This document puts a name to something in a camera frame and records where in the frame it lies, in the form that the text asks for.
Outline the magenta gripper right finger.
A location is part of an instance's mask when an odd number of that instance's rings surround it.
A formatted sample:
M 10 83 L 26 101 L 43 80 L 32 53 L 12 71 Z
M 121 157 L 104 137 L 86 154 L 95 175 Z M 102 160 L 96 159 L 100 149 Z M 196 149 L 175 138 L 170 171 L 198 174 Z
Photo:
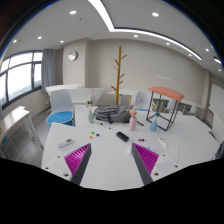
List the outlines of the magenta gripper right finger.
M 152 183 L 153 180 L 151 177 L 151 173 L 153 168 L 155 167 L 159 155 L 136 143 L 132 144 L 132 155 L 137 165 L 143 184 L 147 185 Z

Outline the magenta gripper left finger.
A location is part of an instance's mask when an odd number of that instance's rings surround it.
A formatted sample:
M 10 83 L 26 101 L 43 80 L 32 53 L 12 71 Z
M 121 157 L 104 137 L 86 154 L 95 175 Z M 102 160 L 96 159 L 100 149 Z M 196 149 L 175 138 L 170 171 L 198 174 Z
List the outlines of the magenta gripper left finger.
M 71 181 L 73 183 L 77 185 L 81 183 L 91 154 L 91 144 L 86 144 L 64 157 L 64 160 L 71 171 Z

